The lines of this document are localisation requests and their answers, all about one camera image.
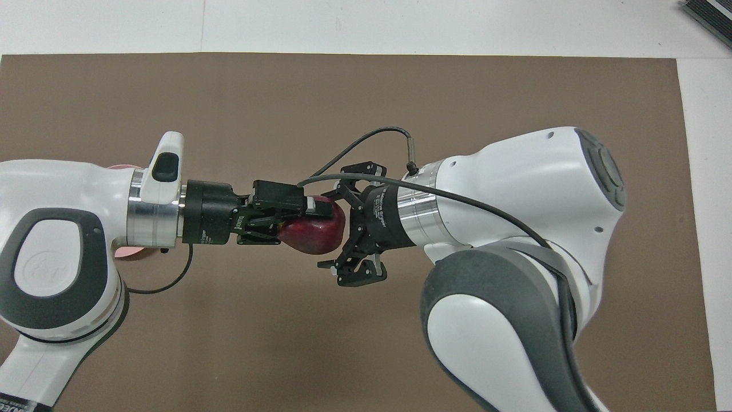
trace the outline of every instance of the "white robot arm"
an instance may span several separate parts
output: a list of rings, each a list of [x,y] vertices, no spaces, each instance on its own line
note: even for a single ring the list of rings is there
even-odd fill
[[[356,175],[340,177],[335,192],[353,199],[346,192]],[[364,190],[361,202],[349,200],[356,235],[321,267],[330,267],[339,284],[359,286],[386,278],[381,252],[423,247],[436,264],[422,293],[425,338],[445,372],[481,406],[606,410],[582,381],[572,349],[600,304],[605,253],[627,202],[599,139],[578,128],[541,130],[430,163],[402,182],[370,179],[386,184]],[[497,214],[439,191],[489,203],[498,210],[486,210]],[[354,218],[361,204],[363,217]]]
[[[298,186],[258,180],[246,196],[224,183],[181,185],[181,159],[182,136],[168,132],[147,169],[0,163],[0,317],[20,332],[0,367],[0,407],[49,411],[82,360],[119,327],[129,299],[116,247],[166,248],[176,238],[224,244],[231,233],[239,244],[278,244],[283,222],[334,215],[332,203],[304,196],[302,186],[337,178],[326,196],[351,205],[351,237],[336,260],[318,265],[339,284],[383,280],[382,252],[421,246],[436,264],[422,296],[427,343],[486,410],[605,410],[581,380],[572,343],[599,305],[625,192],[609,152],[589,133],[530,133],[412,164],[402,181],[386,180],[371,162],[343,170],[368,175]],[[364,176],[374,184],[359,191]],[[491,203],[523,223],[430,188]]]

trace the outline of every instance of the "red apple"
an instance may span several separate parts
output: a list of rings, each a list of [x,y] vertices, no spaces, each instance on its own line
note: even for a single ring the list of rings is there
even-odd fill
[[[326,254],[337,249],[343,241],[346,215],[338,203],[331,199],[324,196],[314,198],[330,203],[333,206],[333,216],[331,218],[305,216],[289,220],[282,225],[277,238],[302,253]]]

